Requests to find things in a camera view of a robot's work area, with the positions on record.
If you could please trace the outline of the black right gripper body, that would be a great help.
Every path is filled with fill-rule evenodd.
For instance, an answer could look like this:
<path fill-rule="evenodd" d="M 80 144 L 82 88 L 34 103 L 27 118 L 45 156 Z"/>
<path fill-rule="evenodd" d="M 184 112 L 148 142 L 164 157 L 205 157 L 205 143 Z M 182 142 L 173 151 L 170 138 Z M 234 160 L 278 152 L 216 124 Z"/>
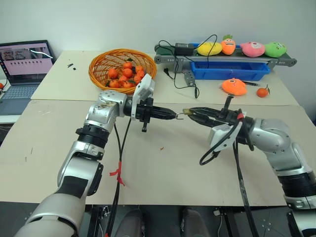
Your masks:
<path fill-rule="evenodd" d="M 224 103 L 223 108 L 220 109 L 220 114 L 217 117 L 214 117 L 214 120 L 217 121 L 217 125 L 228 124 L 235 125 L 244 119 L 244 114 L 242 109 L 230 110 L 229 106 L 231 100 L 234 98 L 233 95 L 228 95 Z"/>

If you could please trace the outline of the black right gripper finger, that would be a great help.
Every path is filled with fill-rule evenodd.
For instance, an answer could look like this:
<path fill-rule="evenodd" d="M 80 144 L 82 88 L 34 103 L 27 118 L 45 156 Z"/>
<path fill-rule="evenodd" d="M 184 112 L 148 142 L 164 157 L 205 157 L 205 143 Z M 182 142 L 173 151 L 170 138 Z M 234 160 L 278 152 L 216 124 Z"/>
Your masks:
<path fill-rule="evenodd" d="M 217 117 L 220 114 L 220 110 L 212 109 L 209 107 L 193 107 L 190 108 L 190 112 L 195 115 Z"/>
<path fill-rule="evenodd" d="M 192 114 L 192 115 L 188 115 L 188 117 L 194 122 L 203 126 L 214 127 L 217 125 L 217 121 L 210 119 L 208 116 L 205 116 L 205 115 Z"/>

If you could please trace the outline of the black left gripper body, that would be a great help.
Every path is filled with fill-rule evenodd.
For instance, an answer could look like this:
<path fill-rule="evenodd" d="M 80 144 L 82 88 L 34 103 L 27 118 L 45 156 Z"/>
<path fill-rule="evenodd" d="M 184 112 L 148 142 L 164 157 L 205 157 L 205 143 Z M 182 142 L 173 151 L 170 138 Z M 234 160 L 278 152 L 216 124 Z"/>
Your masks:
<path fill-rule="evenodd" d="M 158 111 L 153 106 L 154 99 L 149 97 L 145 100 L 141 100 L 136 107 L 136 119 L 143 123 L 142 132 L 147 132 L 147 124 L 150 123 L 150 118 L 156 118 Z"/>

